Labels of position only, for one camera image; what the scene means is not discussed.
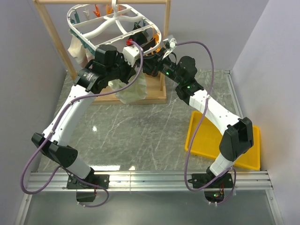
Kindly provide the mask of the pale green white underwear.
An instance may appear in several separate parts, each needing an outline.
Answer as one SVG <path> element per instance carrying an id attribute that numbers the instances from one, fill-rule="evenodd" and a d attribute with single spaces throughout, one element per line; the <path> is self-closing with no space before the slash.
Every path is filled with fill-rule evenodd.
<path id="1" fill-rule="evenodd" d="M 120 79 L 112 80 L 108 85 L 112 90 L 119 90 L 126 86 Z M 124 104 L 144 100 L 147 97 L 147 83 L 144 73 L 141 72 L 137 80 L 130 87 L 116 92 L 115 96 Z"/>

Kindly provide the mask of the white round clip hanger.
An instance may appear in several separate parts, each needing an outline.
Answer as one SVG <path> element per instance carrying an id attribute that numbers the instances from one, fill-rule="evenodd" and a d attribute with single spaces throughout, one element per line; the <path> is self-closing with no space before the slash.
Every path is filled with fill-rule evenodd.
<path id="1" fill-rule="evenodd" d="M 76 36 L 84 48 L 88 48 L 92 54 L 95 54 L 96 49 L 101 45 L 111 45 L 120 40 L 127 40 L 129 36 L 140 31 L 148 30 L 152 35 L 152 28 L 154 28 L 154 31 L 161 34 L 157 25 L 130 5 L 117 4 L 117 1 L 113 0 L 112 6 L 106 8 L 106 15 L 96 16 L 93 19 L 90 19 L 88 14 L 89 6 L 90 4 L 78 4 L 70 8 L 67 13 L 67 23 L 70 33 Z M 119 29 L 119 35 L 98 45 L 93 44 L 92 39 L 99 37 L 112 26 Z M 153 53 L 155 49 L 156 47 L 144 51 L 144 54 Z"/>

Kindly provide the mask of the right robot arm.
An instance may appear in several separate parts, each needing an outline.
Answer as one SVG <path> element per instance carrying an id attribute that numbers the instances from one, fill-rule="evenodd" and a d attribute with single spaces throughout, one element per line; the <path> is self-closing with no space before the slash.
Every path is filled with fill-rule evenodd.
<path id="1" fill-rule="evenodd" d="M 198 180 L 201 188 L 218 187 L 229 168 L 254 145 L 252 121 L 231 113 L 210 96 L 196 81 L 195 59 L 190 56 L 183 56 L 176 63 L 161 51 L 145 56 L 142 67 L 151 76 L 162 73 L 177 83 L 175 90 L 179 99 L 201 112 L 202 118 L 207 118 L 219 130 L 222 136 L 220 153 L 204 177 Z"/>

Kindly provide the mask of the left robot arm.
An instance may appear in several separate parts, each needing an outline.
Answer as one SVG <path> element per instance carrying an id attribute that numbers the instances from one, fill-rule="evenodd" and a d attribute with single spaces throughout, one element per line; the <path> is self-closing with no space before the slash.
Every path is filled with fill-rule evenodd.
<path id="1" fill-rule="evenodd" d="M 38 151 L 73 174 L 83 188 L 99 187 L 99 182 L 94 170 L 79 158 L 76 149 L 68 145 L 72 133 L 95 98 L 104 96 L 102 89 L 110 81 L 120 80 L 126 84 L 110 92 L 114 94 L 130 87 L 135 82 L 130 79 L 134 74 L 134 68 L 115 46 L 101 45 L 96 49 L 95 58 L 78 72 L 70 96 L 52 123 L 43 133 L 35 133 L 32 137 Z"/>

